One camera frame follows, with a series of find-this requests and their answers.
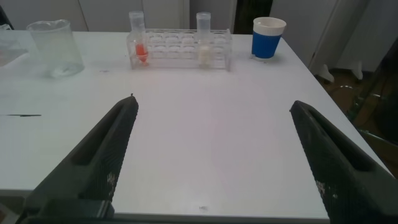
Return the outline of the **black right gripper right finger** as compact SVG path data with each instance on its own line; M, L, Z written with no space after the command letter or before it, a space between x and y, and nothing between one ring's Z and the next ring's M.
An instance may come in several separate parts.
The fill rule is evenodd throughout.
M290 112L331 223L397 224L397 179L314 107Z

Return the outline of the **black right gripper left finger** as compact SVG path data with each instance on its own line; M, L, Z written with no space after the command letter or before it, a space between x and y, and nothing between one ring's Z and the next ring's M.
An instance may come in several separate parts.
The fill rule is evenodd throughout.
M111 223L111 205L139 105L117 102L28 195L18 223Z

